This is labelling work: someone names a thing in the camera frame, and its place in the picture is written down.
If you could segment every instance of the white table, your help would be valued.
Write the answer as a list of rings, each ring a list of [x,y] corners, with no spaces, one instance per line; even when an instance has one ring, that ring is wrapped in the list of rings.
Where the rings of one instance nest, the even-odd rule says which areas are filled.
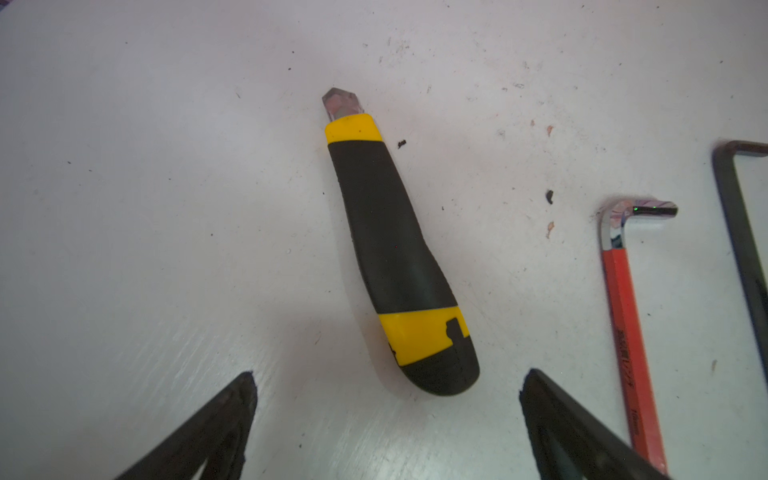
[[[768,390],[710,152],[768,140],[767,19],[760,0],[16,0],[3,476],[113,478],[253,370],[243,478],[537,478],[531,367],[627,438],[595,214],[650,195],[680,206],[628,232],[670,474],[762,478]],[[389,352],[331,86],[376,119],[465,313],[482,373],[460,396]]]

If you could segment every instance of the black rubber grip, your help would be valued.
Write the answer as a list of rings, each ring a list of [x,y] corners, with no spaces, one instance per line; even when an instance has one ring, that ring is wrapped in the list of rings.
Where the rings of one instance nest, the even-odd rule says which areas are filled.
[[[328,145],[362,279],[379,314],[457,306],[386,145]]]

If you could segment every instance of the knife handle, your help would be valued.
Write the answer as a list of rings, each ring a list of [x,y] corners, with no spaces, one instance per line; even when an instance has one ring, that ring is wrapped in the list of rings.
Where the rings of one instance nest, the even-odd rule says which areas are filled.
[[[368,114],[326,127],[362,279],[405,375],[436,395],[480,375],[464,316],[429,251],[406,189]]]

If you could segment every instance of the black end cap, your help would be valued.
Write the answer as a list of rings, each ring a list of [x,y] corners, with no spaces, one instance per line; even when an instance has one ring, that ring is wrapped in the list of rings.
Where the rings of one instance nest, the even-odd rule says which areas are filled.
[[[463,336],[457,319],[448,322],[446,332],[453,341],[452,346],[400,367],[420,389],[440,396],[464,392],[480,376],[480,364],[472,338]]]

